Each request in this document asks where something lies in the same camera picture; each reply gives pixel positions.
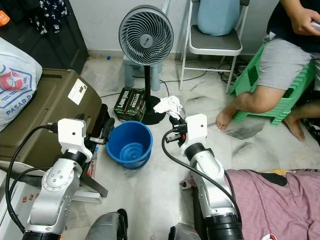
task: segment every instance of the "green box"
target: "green box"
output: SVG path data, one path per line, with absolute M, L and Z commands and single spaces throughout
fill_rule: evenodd
M 145 90 L 124 87 L 113 111 L 120 121 L 141 121 L 146 111 Z

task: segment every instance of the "person's leg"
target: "person's leg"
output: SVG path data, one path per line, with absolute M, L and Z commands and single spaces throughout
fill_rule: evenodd
M 320 53 L 315 53 L 312 57 L 316 67 L 314 90 L 320 91 Z M 305 140 L 305 135 L 299 125 L 299 120 L 305 118 L 320 118 L 320 99 L 293 108 L 291 113 L 284 119 L 290 132 L 300 141 Z
M 261 56 L 255 92 L 244 92 L 227 105 L 216 118 L 217 127 L 224 131 L 238 110 L 256 114 L 272 110 L 310 59 L 310 53 L 283 39 L 268 42 Z
M 258 85 L 255 92 L 244 92 L 228 104 L 216 118 L 217 127 L 224 131 L 233 115 L 238 111 L 255 114 L 265 113 L 275 108 L 286 91 Z

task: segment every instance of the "white wall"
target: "white wall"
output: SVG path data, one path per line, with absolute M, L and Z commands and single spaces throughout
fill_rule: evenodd
M 120 51 L 118 30 L 127 12 L 142 4 L 162 8 L 165 0 L 70 0 L 86 47 Z M 265 35 L 268 19 L 279 0 L 251 0 L 243 33 L 243 54 L 254 54 Z M 174 30 L 172 52 L 181 52 L 187 0 L 171 0 L 168 18 Z

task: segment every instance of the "electric fan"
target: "electric fan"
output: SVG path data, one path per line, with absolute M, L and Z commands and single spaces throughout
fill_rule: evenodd
M 146 125 L 159 123 L 166 113 L 157 113 L 154 106 L 160 99 L 151 96 L 150 66 L 163 61 L 171 51 L 174 33 L 167 16 L 158 8 L 141 5 L 124 17 L 119 28 L 119 42 L 124 54 L 144 66 Z

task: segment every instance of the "blue water container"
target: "blue water container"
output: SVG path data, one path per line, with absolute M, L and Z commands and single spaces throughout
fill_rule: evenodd
M 231 32 L 240 14 L 240 0 L 200 0 L 198 28 L 204 34 L 222 36 Z
M 110 134 L 105 148 L 111 158 L 127 169 L 142 168 L 149 160 L 153 137 L 139 121 L 124 121 Z

